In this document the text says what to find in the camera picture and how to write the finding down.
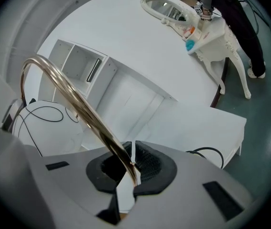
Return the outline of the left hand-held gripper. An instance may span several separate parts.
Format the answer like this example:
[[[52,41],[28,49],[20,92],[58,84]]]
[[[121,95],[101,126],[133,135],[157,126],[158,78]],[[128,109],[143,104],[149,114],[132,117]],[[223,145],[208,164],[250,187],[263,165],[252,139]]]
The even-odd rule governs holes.
[[[25,106],[26,102],[23,98],[14,99],[11,102],[2,120],[1,129],[3,131],[12,131],[17,116]]]

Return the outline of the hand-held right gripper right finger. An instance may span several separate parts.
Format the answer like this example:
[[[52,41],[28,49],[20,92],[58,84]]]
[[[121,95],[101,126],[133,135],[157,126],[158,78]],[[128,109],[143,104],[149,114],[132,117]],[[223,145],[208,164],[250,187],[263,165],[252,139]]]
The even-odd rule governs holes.
[[[172,158],[141,141],[135,142],[135,166],[141,180],[133,190],[135,197],[161,193],[177,175]]]

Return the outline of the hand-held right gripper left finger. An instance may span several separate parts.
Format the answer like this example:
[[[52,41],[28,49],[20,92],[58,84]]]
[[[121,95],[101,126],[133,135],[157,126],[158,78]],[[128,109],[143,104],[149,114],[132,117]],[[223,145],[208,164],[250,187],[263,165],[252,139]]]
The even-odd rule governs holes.
[[[116,187],[126,173],[123,163],[111,152],[91,160],[86,174],[95,188],[104,193],[115,194]]]

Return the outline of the white ornate dressing table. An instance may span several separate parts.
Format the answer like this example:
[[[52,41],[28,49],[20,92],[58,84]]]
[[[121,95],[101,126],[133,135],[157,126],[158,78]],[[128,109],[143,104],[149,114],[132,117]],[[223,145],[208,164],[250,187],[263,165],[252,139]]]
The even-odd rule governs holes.
[[[237,52],[239,43],[221,17],[216,17],[210,22],[202,21],[196,27],[201,30],[201,38],[194,40],[194,47],[188,52],[189,55],[195,53],[199,60],[203,62],[205,68],[212,79],[220,86],[220,94],[225,94],[225,84],[211,67],[212,62],[219,62],[226,58],[235,66],[243,87],[246,99],[251,98],[251,93],[247,85],[246,73],[243,62]]]

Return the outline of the white oval vanity mirror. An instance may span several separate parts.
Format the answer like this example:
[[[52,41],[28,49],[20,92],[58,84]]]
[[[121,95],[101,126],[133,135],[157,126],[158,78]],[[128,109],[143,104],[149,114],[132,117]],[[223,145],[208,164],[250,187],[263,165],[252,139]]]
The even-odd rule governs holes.
[[[199,17],[192,11],[170,0],[140,0],[141,7],[153,17],[165,24],[197,27]]]

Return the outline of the white tray with orange items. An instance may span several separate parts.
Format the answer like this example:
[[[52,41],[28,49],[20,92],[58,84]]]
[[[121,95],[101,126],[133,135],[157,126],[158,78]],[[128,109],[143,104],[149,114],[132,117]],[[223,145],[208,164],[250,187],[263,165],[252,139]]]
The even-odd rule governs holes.
[[[187,40],[189,38],[191,38],[192,40],[199,40],[201,38],[201,30],[191,25],[183,32],[182,38],[184,40]]]

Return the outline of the white shelf unit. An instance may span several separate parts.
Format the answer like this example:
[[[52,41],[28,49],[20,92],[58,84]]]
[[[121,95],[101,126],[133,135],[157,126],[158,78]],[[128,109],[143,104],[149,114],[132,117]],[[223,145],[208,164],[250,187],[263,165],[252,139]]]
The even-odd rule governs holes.
[[[87,77],[98,58],[102,63],[88,83]],[[61,69],[101,118],[105,113],[129,113],[139,119],[165,99],[174,99],[129,66],[78,43],[57,40],[49,60]]]

